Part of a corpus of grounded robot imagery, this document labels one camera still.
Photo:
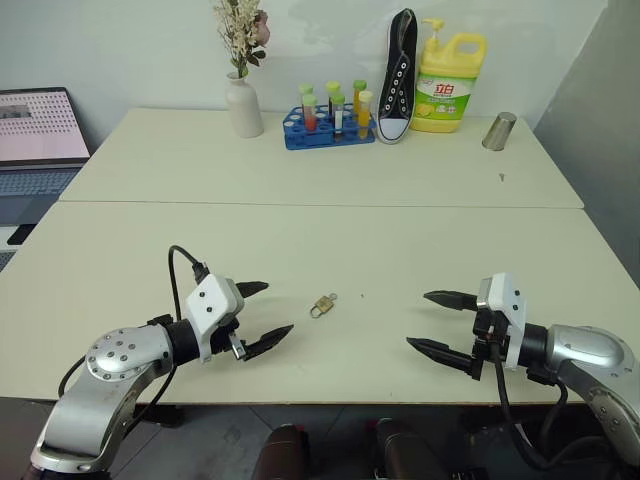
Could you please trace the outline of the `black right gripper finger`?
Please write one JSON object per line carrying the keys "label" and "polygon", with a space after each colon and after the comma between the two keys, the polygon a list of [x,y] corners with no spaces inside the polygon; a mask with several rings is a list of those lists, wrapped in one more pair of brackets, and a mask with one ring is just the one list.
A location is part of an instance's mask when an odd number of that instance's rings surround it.
{"label": "black right gripper finger", "polygon": [[472,372],[473,359],[468,354],[454,351],[448,345],[431,339],[407,337],[406,341],[419,353],[439,364],[464,373]]}
{"label": "black right gripper finger", "polygon": [[423,297],[448,309],[474,312],[478,310],[476,295],[451,290],[433,290],[424,293]]}

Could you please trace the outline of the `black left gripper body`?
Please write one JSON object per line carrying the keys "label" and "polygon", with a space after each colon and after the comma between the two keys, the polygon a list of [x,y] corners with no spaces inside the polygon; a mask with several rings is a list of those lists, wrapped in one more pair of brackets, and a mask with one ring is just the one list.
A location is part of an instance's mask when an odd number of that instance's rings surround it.
{"label": "black left gripper body", "polygon": [[249,296],[249,283],[239,282],[235,284],[237,294],[237,306],[234,311],[227,314],[210,338],[211,350],[214,355],[231,351],[237,360],[247,358],[246,345],[236,334],[240,323],[237,315],[244,308],[244,299]]}

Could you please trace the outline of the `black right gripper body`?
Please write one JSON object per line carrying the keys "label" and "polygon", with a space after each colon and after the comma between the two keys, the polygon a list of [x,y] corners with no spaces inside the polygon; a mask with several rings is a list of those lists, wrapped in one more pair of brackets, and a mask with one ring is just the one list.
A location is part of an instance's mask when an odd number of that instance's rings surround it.
{"label": "black right gripper body", "polygon": [[498,358],[506,358],[509,346],[509,334],[507,333],[509,322],[500,311],[492,311],[486,306],[477,305],[477,297],[470,295],[468,305],[475,311],[473,334],[475,336],[472,347],[472,361],[470,376],[479,381],[481,379],[484,362],[492,362],[491,347],[498,347]]}

